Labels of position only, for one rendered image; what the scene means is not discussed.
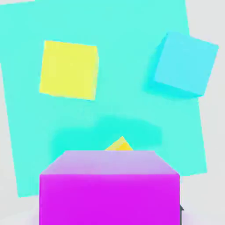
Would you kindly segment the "large turquoise box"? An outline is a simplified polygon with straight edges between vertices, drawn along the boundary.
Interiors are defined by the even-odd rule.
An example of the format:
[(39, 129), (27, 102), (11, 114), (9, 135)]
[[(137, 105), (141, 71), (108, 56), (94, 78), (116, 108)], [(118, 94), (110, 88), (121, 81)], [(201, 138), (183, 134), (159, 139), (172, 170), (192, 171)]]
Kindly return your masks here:
[[(39, 192), (39, 174), (66, 150), (103, 150), (125, 137), (155, 150), (180, 175), (206, 173), (196, 98), (148, 87), (167, 31), (188, 34), (185, 0), (37, 0), (0, 6), (0, 64), (17, 192)], [(45, 40), (95, 45), (94, 101), (39, 92)]]

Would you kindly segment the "small orange-yellow cube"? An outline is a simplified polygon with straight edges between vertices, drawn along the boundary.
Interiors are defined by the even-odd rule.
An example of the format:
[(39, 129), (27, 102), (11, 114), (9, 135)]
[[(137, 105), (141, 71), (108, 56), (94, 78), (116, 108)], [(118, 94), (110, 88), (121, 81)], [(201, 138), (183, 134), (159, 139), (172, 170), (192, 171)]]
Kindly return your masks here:
[(133, 151), (133, 149), (124, 137), (120, 137), (117, 141), (106, 148), (105, 151)]

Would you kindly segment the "small light blue cube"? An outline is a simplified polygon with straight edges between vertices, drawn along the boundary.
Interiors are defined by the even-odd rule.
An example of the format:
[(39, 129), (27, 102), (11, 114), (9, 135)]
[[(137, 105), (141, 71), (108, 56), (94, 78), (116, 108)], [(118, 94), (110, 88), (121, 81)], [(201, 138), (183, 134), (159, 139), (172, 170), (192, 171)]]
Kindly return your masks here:
[(157, 88), (179, 98), (205, 94), (218, 45), (178, 32), (168, 32), (154, 71)]

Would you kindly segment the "small yellow cube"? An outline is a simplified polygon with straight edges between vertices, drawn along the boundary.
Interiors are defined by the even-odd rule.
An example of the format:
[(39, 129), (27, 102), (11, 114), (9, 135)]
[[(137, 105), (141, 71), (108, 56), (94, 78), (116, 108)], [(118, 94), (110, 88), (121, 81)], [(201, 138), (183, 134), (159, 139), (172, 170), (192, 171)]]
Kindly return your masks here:
[(99, 67), (96, 46), (45, 41), (40, 93), (94, 100)]

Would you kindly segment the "small magenta cube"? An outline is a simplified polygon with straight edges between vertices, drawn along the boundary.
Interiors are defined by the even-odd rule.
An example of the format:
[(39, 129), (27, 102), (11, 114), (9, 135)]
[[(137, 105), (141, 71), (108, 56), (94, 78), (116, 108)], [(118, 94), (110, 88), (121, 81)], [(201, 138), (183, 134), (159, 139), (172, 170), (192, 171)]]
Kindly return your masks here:
[(39, 225), (180, 225), (180, 175), (153, 151), (66, 151), (39, 197)]

